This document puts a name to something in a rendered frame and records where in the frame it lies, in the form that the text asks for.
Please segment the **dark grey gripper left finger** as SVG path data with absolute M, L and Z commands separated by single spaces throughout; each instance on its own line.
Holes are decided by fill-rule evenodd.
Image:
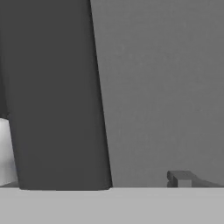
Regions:
M 18 182 L 10 182 L 9 184 L 0 185 L 0 188 L 19 188 Z

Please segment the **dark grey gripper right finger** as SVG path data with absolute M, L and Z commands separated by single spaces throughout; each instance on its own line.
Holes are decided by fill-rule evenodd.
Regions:
M 167 172 L 167 186 L 168 187 L 208 187 L 208 188 L 222 188 L 219 185 L 197 177 L 191 171 L 168 171 Z

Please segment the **grey fridge door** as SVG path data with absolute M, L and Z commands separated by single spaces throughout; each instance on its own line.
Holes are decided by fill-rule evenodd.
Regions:
M 113 184 L 224 185 L 224 0 L 91 0 Z

